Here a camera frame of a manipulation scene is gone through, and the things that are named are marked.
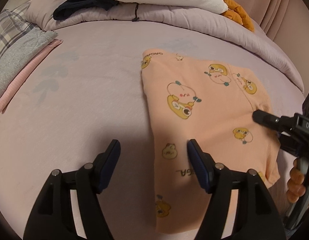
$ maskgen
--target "metal screw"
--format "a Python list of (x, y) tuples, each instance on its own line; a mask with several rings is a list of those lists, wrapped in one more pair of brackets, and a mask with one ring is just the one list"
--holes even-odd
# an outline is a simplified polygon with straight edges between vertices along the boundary
[(215, 167), (218, 169), (218, 170), (222, 170), (224, 168), (224, 165), (222, 163), (216, 163), (215, 164)]
[(86, 164), (84, 165), (84, 168), (85, 168), (86, 170), (90, 170), (90, 169), (92, 169), (92, 167), (93, 167), (93, 164), (92, 164), (92, 163), (86, 163)]
[(256, 176), (256, 175), (258, 174), (254, 169), (250, 169), (250, 170), (248, 170), (248, 172), (249, 172), (252, 176)]
[(56, 170), (53, 170), (53, 171), (51, 172), (51, 175), (52, 175), (52, 176), (57, 176), (57, 175), (59, 175), (59, 173), (60, 173), (60, 171), (59, 171), (58, 169), (56, 169)]

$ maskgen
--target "bed sheet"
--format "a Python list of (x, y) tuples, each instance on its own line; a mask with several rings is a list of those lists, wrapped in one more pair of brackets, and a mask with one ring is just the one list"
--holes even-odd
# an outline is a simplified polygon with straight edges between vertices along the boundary
[[(267, 89), (276, 115), (301, 112), (304, 96), (283, 73), (209, 35), (128, 21), (86, 22), (57, 32), (63, 44), (40, 63), (0, 114), (0, 210), (20, 236), (49, 173), (78, 169), (115, 138), (121, 142), (121, 157), (99, 196), (114, 238), (194, 239), (195, 230), (163, 235), (154, 229), (154, 145), (140, 67), (146, 49), (249, 68)], [(284, 193), (293, 159), (279, 153), (281, 179), (270, 189), (281, 214), (288, 207)], [(84, 236), (76, 208), (74, 216)], [(227, 223), (224, 236), (231, 229)]]

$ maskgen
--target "peach cloth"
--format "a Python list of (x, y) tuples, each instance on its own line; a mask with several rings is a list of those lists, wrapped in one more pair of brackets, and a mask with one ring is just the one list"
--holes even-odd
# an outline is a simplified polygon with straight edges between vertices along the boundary
[[(268, 188), (279, 179), (276, 133), (252, 120), (256, 109), (272, 110), (251, 70), (149, 49), (143, 53), (142, 80), (154, 135), (157, 231), (199, 228), (206, 212), (210, 196), (188, 161), (189, 139), (231, 170), (255, 169)], [(236, 195), (230, 203), (230, 225)]]
[(8, 85), (7, 90), (0, 98), (0, 113), (7, 106), (10, 100), (17, 93), (22, 84), (30, 76), (33, 70), (40, 64), (40, 62), (52, 51), (56, 46), (60, 45), (62, 40), (54, 39), (50, 44), (43, 48), (37, 55), (35, 55), (28, 64), (18, 73), (18, 75)]

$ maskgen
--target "gray folded garment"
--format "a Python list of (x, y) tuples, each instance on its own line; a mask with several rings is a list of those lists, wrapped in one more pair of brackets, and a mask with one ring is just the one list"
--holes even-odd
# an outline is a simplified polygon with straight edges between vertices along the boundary
[(0, 59), (0, 97), (25, 65), (57, 36), (55, 32), (33, 28), (7, 49)]

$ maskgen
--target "black drawstring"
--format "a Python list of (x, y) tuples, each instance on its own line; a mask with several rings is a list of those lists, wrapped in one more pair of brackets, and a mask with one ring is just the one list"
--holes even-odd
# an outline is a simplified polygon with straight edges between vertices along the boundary
[(136, 17), (135, 17), (134, 19), (132, 19), (133, 22), (137, 22), (137, 21), (139, 20), (139, 17), (138, 17), (138, 15), (136, 14), (136, 11), (138, 10), (138, 8), (139, 8), (139, 4), (137, 3), (137, 4), (136, 4), (136, 10), (135, 10), (135, 15), (136, 15)]

